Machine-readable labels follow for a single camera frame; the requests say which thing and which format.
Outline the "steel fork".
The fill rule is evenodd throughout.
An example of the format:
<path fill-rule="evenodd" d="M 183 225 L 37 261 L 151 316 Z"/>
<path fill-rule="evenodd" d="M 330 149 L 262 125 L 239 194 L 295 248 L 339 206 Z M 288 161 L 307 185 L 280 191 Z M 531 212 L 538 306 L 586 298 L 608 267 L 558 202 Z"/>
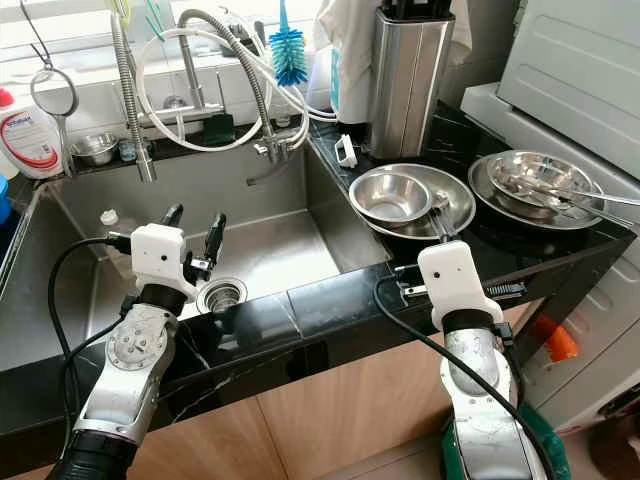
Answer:
<path fill-rule="evenodd" d="M 431 228 L 435 230 L 436 238 L 439 243 L 447 243 L 451 241 L 452 234 L 449 232 L 447 220 L 444 219 L 445 200 L 435 200 L 428 211 L 428 220 L 430 221 Z"/>

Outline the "steel spoon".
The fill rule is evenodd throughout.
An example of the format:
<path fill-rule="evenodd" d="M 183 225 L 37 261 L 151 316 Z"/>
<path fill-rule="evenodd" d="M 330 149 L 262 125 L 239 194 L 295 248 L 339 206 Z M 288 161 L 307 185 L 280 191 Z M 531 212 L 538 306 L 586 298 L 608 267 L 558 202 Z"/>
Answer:
<path fill-rule="evenodd" d="M 445 200 L 445 201 L 447 201 L 447 205 L 445 205 L 444 219 L 447 220 L 447 225 L 448 225 L 448 228 L 449 228 L 449 232 L 451 232 L 451 234 L 452 234 L 451 241 L 456 241 L 457 233 L 456 233 L 456 230 L 453 229 L 453 221 L 452 221 L 451 218 L 449 218 L 449 215 L 448 215 L 448 207 L 449 207 L 449 205 L 451 205 L 451 204 L 449 204 L 449 196 L 444 191 L 440 191 L 440 189 L 436 189 L 436 191 L 431 193 L 431 204 L 433 204 L 433 202 L 435 200 Z"/>

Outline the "deep steel bowl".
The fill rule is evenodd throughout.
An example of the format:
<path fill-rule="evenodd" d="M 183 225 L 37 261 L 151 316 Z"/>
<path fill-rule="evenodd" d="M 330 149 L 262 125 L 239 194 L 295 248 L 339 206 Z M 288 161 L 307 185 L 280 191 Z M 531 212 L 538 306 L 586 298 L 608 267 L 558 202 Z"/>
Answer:
<path fill-rule="evenodd" d="M 353 180 L 348 201 L 366 220 L 384 227 L 416 221 L 433 207 L 433 193 L 421 180 L 401 172 L 367 172 Z"/>

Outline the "orange plastic object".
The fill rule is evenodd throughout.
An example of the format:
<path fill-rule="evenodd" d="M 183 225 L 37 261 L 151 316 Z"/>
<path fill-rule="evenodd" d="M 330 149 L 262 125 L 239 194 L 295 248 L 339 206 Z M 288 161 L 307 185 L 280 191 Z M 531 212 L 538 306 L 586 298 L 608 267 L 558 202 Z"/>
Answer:
<path fill-rule="evenodd" d="M 561 323 L 557 323 L 547 315 L 539 315 L 536 325 L 544 337 L 544 347 L 550 364 L 559 364 L 581 355 L 579 343 Z"/>

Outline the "round steel plate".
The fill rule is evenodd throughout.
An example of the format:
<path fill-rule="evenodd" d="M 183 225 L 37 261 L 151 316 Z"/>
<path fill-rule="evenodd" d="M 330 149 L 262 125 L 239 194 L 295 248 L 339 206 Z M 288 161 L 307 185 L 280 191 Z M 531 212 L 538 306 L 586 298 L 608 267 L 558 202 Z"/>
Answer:
<path fill-rule="evenodd" d="M 531 216 L 525 214 L 524 210 L 520 209 L 520 205 L 517 204 L 515 198 L 503 195 L 502 192 L 499 192 L 498 189 L 490 183 L 488 174 L 483 172 L 483 159 L 490 155 L 494 154 L 480 157 L 480 159 L 475 160 L 475 163 L 471 164 L 467 170 L 467 183 L 468 186 L 471 187 L 472 192 L 480 198 L 483 204 L 499 212 L 500 215 L 507 216 L 507 218 L 518 221 L 518 223 L 529 225 L 529 227 L 543 230 L 581 230 L 594 227 L 595 224 L 600 223 L 600 220 L 602 220 L 599 215 L 596 215 L 595 212 L 591 210 L 604 210 L 605 202 L 596 200 L 596 198 L 584 197 L 580 197 L 579 202 L 580 204 L 588 205 L 585 209 L 582 209 L 580 205 L 572 205 L 589 214 L 590 218 L 588 220 L 575 220 L 572 218 L 531 218 Z"/>
<path fill-rule="evenodd" d="M 452 174 L 443 172 L 443 170 L 436 169 L 434 166 L 397 163 L 375 166 L 369 172 L 410 174 L 413 178 L 421 180 L 430 189 L 431 193 L 436 189 L 447 193 L 449 204 L 451 204 L 448 207 L 448 215 L 453 221 L 453 229 L 456 230 L 457 234 L 470 227 L 471 221 L 475 219 L 477 209 L 471 189 L 461 179 L 453 177 Z M 372 229 L 384 234 L 384 236 L 407 239 L 407 241 L 438 241 L 435 230 L 428 220 L 428 215 L 422 216 L 419 220 L 399 225 L 399 227 L 384 227 L 384 225 L 376 224 L 375 221 L 366 220 L 365 218 L 364 220 Z"/>

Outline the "dark green scouring pad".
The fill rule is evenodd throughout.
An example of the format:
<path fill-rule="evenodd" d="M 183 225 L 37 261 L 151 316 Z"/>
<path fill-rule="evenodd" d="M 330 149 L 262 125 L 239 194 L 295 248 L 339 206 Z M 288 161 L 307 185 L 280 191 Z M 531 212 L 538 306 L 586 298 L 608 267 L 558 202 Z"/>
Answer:
<path fill-rule="evenodd" d="M 237 140 L 236 119 L 229 113 L 211 114 L 201 120 L 202 129 L 198 145 L 206 147 L 228 146 Z"/>

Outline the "small steel bowl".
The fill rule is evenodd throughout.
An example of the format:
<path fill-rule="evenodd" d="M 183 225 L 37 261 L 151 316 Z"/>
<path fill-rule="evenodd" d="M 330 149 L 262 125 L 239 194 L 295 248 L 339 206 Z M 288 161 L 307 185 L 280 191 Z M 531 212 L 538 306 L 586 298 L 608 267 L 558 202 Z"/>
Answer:
<path fill-rule="evenodd" d="M 83 165 L 102 166 L 114 159 L 118 143 L 119 138 L 110 132 L 86 134 L 70 145 L 70 152 Z"/>

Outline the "steel tap with lever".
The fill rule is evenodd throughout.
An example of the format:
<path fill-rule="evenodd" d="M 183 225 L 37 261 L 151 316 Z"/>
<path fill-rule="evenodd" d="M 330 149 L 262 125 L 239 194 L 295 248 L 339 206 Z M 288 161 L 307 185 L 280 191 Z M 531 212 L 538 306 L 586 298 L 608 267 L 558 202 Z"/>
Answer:
<path fill-rule="evenodd" d="M 232 131 L 236 120 L 224 104 L 218 68 L 212 81 L 177 36 L 151 38 L 134 52 L 134 96 L 143 127 L 186 136 Z"/>

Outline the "steel gooseneck spring faucet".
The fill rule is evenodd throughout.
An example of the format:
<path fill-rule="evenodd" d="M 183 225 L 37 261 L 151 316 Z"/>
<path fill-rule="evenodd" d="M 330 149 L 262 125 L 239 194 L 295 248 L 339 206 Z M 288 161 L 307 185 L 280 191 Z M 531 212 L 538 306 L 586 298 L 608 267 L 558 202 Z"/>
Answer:
<path fill-rule="evenodd" d="M 261 137 L 260 154 L 266 156 L 270 165 L 275 166 L 282 164 L 283 161 L 287 159 L 288 147 L 283 140 L 276 138 L 275 131 L 273 127 L 271 127 L 268 88 L 261 82 L 260 69 L 253 63 L 253 61 L 257 59 L 257 56 L 253 55 L 252 52 L 242 44 L 239 44 L 236 36 L 234 36 L 214 14 L 206 13 L 204 10 L 183 10 L 183 12 L 179 14 L 177 27 L 179 29 L 188 29 L 189 23 L 196 19 L 204 20 L 205 23 L 210 24 L 214 38 L 219 38 L 219 40 L 223 41 L 224 44 L 233 51 L 234 58 L 236 58 L 239 65 L 241 65 L 241 68 L 244 70 L 244 76 L 246 76 L 248 83 L 250 83 L 253 105 L 255 105 L 257 114 L 259 114 L 256 125 L 259 127 Z M 179 33 L 177 36 L 179 40 L 180 58 L 182 58 L 184 69 L 186 69 L 186 77 L 192 100 L 195 102 L 196 108 L 201 109 L 205 106 L 205 96 L 201 83 L 198 81 L 195 61 L 193 61 L 192 58 L 191 46 L 189 46 L 187 36 L 187 33 Z"/>

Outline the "white soap bottle red pump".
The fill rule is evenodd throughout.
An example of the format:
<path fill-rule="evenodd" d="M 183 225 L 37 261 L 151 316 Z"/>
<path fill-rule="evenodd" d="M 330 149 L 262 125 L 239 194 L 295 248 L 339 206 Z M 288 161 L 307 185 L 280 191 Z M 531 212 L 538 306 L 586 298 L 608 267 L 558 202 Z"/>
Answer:
<path fill-rule="evenodd" d="M 32 100 L 0 88 L 0 141 L 6 160 L 24 177 L 47 179 L 64 173 L 65 155 L 54 120 Z"/>

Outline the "green plastic bag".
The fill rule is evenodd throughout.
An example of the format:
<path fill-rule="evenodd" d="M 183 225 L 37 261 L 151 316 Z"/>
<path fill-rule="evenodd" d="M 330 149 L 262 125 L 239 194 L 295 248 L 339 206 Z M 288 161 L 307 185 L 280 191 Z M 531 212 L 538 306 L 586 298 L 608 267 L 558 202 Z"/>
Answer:
<path fill-rule="evenodd" d="M 535 431 L 538 444 L 547 451 L 550 456 L 550 466 L 553 467 L 556 480 L 573 480 L 572 468 L 562 439 L 556 434 L 547 420 L 540 415 L 529 403 L 522 402 L 518 406 L 518 412 L 522 420 L 529 422 Z M 445 426 L 444 435 L 440 439 L 442 447 L 442 477 L 444 480 L 466 480 L 465 465 L 457 447 L 456 434 L 452 425 Z"/>

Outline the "round metal mesh strainer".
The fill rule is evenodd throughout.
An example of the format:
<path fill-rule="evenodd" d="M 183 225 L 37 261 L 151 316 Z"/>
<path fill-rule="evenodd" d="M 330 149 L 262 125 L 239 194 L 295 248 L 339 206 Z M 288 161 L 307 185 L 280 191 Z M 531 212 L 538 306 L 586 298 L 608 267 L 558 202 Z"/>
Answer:
<path fill-rule="evenodd" d="M 67 128 L 67 119 L 79 105 L 76 87 L 67 73 L 46 61 L 40 70 L 33 73 L 29 81 L 29 93 L 38 108 L 55 120 L 61 141 L 61 152 L 65 155 L 64 173 L 68 178 L 76 177 L 76 160 L 70 148 L 72 140 Z"/>

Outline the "white water filter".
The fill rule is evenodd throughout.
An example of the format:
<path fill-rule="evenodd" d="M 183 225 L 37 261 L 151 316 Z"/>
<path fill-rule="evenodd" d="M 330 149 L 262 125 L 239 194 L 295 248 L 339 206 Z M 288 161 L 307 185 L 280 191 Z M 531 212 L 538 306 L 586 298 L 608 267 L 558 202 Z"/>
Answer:
<path fill-rule="evenodd" d="M 370 123 L 372 104 L 372 45 L 332 47 L 332 106 L 339 123 Z"/>

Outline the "blue bottle brush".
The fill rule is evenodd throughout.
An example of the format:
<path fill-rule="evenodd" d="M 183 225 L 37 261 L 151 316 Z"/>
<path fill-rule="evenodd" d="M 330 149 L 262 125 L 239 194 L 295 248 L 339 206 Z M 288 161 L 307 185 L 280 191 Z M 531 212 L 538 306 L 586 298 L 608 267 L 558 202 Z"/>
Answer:
<path fill-rule="evenodd" d="M 297 86 L 308 81 L 305 36 L 300 29 L 291 27 L 287 0 L 279 0 L 278 5 L 278 32 L 268 37 L 274 78 L 280 87 Z"/>

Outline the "white washing machine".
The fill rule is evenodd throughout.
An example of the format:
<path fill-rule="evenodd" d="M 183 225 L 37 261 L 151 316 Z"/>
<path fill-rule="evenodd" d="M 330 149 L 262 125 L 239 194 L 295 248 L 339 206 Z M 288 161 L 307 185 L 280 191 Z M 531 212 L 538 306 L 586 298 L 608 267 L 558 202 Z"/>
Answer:
<path fill-rule="evenodd" d="M 640 0 L 525 0 L 495 83 L 461 108 L 507 145 L 570 160 L 637 237 L 563 320 L 579 347 L 524 365 L 527 398 L 571 433 L 640 407 Z"/>

